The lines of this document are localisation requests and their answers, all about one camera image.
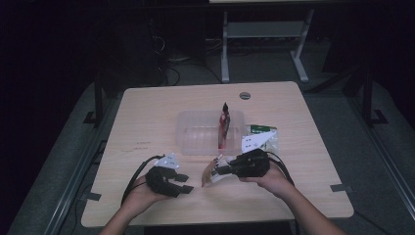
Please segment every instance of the person's arm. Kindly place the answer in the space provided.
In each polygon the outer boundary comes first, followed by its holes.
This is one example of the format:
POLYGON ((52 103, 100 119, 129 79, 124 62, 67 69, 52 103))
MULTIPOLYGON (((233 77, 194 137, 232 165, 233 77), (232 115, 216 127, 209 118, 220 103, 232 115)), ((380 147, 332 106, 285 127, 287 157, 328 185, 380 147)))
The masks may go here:
POLYGON ((256 182, 290 208, 300 226, 307 234, 346 234, 341 228, 321 213, 308 199, 294 187, 276 164, 262 177, 240 178, 243 182, 256 182))
POLYGON ((105 234, 123 234, 131 220, 148 209, 152 204, 169 199, 165 195, 154 193, 146 184, 144 176, 134 182, 135 188, 128 194, 122 206, 100 232, 105 234))

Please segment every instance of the green label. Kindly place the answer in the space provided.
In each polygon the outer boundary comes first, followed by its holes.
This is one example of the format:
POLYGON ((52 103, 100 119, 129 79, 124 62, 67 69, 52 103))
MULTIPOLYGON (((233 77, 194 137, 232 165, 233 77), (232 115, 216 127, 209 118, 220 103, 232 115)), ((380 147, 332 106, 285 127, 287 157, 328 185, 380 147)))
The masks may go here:
POLYGON ((251 125, 251 133, 252 134, 259 134, 263 132, 271 131, 271 128, 266 125, 251 125))

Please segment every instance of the wooden table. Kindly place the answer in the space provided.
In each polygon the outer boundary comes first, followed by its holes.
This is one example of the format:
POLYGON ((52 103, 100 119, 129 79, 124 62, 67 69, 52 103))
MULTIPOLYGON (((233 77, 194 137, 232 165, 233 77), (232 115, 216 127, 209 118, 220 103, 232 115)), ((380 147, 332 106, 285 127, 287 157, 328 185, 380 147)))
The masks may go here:
MULTIPOLYGON (((119 208, 122 193, 138 166, 154 155, 175 153, 178 173, 190 176, 189 195, 159 202, 132 220, 135 225, 200 224, 293 219, 288 207, 254 183, 234 175, 201 187, 204 168, 214 156, 183 156, 175 143, 178 113, 183 110, 243 111, 247 124, 278 127, 279 155, 297 188, 328 217, 349 217, 353 208, 318 129, 294 82, 241 83, 128 89, 122 98, 82 224, 104 226, 119 208), (251 99, 242 100, 241 92, 251 99)), ((147 165, 147 172, 153 163, 147 165)))

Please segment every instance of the forearm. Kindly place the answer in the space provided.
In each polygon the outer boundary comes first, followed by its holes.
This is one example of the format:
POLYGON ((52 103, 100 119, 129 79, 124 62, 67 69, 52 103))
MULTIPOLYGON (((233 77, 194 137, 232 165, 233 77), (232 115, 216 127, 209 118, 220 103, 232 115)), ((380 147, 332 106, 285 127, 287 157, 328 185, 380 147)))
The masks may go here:
POLYGON ((292 211, 300 226, 310 235, 345 234, 336 224, 321 213, 295 187, 290 188, 282 200, 292 211))
POLYGON ((133 215, 129 215, 122 208, 119 209, 105 225, 104 229, 100 232, 100 235, 122 235, 133 218, 133 215))

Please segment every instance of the small box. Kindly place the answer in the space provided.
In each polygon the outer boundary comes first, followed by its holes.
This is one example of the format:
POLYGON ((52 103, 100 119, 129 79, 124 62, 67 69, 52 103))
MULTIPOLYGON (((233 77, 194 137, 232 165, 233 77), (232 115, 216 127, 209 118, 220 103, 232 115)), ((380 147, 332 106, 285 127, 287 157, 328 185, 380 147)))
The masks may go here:
POLYGON ((219 118, 222 111, 183 111, 176 126, 176 143, 183 155, 236 156, 241 154, 242 136, 246 135, 245 116, 241 111, 229 111, 231 121, 226 136, 226 148, 218 148, 219 118))

